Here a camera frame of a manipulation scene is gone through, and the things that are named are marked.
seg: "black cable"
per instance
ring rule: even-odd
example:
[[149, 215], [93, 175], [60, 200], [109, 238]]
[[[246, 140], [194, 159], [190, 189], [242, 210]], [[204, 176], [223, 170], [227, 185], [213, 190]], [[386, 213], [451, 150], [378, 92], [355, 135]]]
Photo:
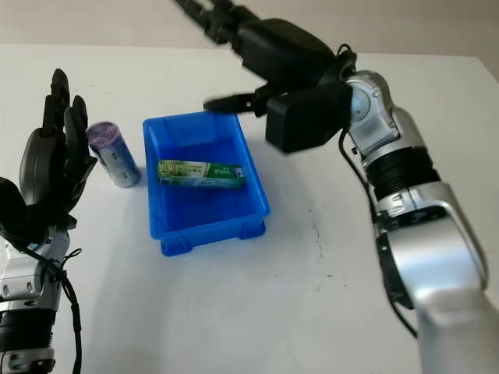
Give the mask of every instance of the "black cable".
[[[80, 316], [80, 305], [78, 304], [78, 299], [76, 297], [76, 292], [73, 285], [66, 276], [65, 271], [61, 267], [57, 267], [53, 261], [46, 259], [45, 257], [39, 255], [35, 251], [26, 248], [24, 245], [14, 245], [14, 247], [22, 252], [26, 253], [28, 256], [33, 257], [40, 263], [43, 263], [54, 275], [61, 281], [62, 290], [64, 291], [66, 297], [71, 304], [71, 311], [73, 313], [73, 330], [75, 334], [75, 348], [76, 357], [73, 364], [73, 374], [80, 374], [81, 372], [81, 362], [82, 362], [82, 344], [81, 344], [81, 316]], [[64, 264], [68, 259], [74, 256], [78, 256], [81, 253], [81, 249], [76, 249], [65, 257], [62, 264]]]
[[[374, 208], [374, 201], [373, 201], [373, 197], [371, 196], [371, 193], [370, 193], [369, 183], [368, 183], [368, 181], [366, 181], [364, 179], [364, 177], [360, 173], [360, 170], [354, 164], [352, 158], [350, 158], [350, 156], [345, 151], [345, 137], [346, 137], [346, 135], [348, 133], [349, 133], [349, 130], [347, 128], [344, 128], [342, 130], [342, 133], [340, 134], [340, 137], [339, 137], [339, 140], [338, 140], [338, 148], [339, 148], [340, 153], [342, 154], [343, 158], [345, 158], [345, 161], [352, 168], [352, 170], [355, 173], [356, 177], [359, 179], [360, 184], [364, 188], [364, 191], [366, 192], [367, 200], [369, 201], [369, 211], [370, 211], [371, 220], [372, 220], [373, 224], [376, 224], [376, 222], [377, 222], [376, 209]], [[402, 325], [404, 325], [404, 327], [407, 329], [407, 331], [414, 338], [417, 339], [417, 337], [418, 337], [417, 331], [414, 329], [414, 327], [412, 327], [412, 325], [409, 323], [409, 321], [402, 315], [402, 313], [400, 312], [400, 310], [398, 310], [397, 305], [391, 299], [390, 295], [388, 294], [387, 289], [386, 288], [384, 288], [384, 289], [386, 291], [386, 295], [387, 295], [387, 298], [388, 298], [388, 303], [390, 304], [391, 309], [393, 310], [393, 312], [395, 313], [395, 315], [397, 316], [397, 318], [400, 320], [400, 322], [402, 323]]]
[[341, 52], [342, 52], [342, 49], [348, 49], [349, 51], [352, 51], [352, 48], [346, 44], [346, 43], [343, 43], [342, 45], [340, 45], [340, 47], [338, 48], [337, 52], [336, 52], [336, 55], [339, 55]]

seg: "white table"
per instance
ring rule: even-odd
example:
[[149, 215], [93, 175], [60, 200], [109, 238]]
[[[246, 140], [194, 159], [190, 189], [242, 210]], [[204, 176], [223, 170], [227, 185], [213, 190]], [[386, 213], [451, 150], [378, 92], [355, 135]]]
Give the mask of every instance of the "white table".
[[[1, 46], [0, 174], [18, 181], [57, 67], [90, 122], [119, 124], [143, 169], [142, 121], [252, 90], [259, 80], [239, 65], [228, 51]], [[499, 305], [499, 86], [474, 58], [361, 55], [359, 67], [383, 74], [415, 118], [487, 252]], [[419, 373], [416, 343], [382, 291], [365, 197], [336, 142], [283, 157], [264, 142], [264, 119], [241, 123], [273, 210], [261, 238], [165, 258], [149, 236], [145, 180], [118, 189], [95, 168], [70, 233], [84, 252], [67, 265], [83, 372]], [[54, 373], [73, 365], [70, 318], [62, 299]]]

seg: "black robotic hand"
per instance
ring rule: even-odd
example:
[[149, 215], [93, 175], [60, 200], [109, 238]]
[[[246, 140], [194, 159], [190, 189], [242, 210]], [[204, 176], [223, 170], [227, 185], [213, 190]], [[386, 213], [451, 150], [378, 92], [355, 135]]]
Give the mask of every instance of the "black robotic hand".
[[21, 162], [19, 182], [26, 204], [64, 213], [76, 205], [97, 161], [88, 150], [87, 123], [85, 101], [75, 96], [69, 106], [68, 79], [56, 69], [43, 125], [31, 134]]
[[325, 144], [350, 125], [356, 54], [342, 45], [335, 55], [322, 41], [283, 19], [259, 19], [229, 0], [175, 0], [216, 44], [230, 43], [242, 65], [268, 83], [254, 93], [205, 102], [224, 113], [267, 116], [267, 141], [284, 153]]
[[52, 77], [45, 98], [43, 125], [24, 150], [17, 187], [0, 178], [0, 235], [19, 245], [39, 243], [47, 227], [69, 230], [76, 220], [69, 211], [81, 197], [97, 159], [90, 156], [87, 109], [79, 96], [69, 106], [68, 79], [61, 69]]

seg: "purple can lid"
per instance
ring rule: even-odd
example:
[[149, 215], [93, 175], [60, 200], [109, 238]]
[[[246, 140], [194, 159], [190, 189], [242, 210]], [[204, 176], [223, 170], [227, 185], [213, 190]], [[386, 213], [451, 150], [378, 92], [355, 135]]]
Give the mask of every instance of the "purple can lid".
[[97, 149], [109, 148], [121, 137], [118, 126], [111, 122], [98, 122], [87, 130], [89, 145]]

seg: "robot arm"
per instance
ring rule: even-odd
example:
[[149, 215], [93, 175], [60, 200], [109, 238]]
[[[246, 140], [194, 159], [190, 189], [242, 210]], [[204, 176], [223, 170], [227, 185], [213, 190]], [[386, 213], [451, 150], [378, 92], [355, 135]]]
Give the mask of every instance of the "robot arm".
[[206, 109], [267, 114], [267, 141], [284, 153], [323, 145], [342, 129], [351, 136], [367, 178], [359, 174], [384, 286], [393, 302], [416, 310], [423, 373], [499, 372], [499, 313], [483, 293], [487, 261], [384, 78], [356, 72], [348, 46], [335, 55], [284, 20], [259, 20], [227, 0], [211, 0], [210, 11], [194, 0], [175, 2], [268, 81], [253, 94], [208, 101]]
[[487, 261], [451, 187], [384, 79], [358, 72], [349, 134], [377, 199], [377, 251], [394, 302], [416, 310], [425, 374], [499, 370], [499, 313]]
[[50, 372], [55, 364], [51, 328], [61, 289], [73, 311], [76, 360], [80, 372], [80, 312], [63, 271], [70, 210], [81, 197], [96, 163], [87, 145], [87, 110], [81, 97], [69, 106], [68, 80], [57, 69], [44, 121], [31, 134], [20, 169], [21, 193], [0, 178], [0, 235], [7, 240], [7, 264], [0, 277], [0, 373]]

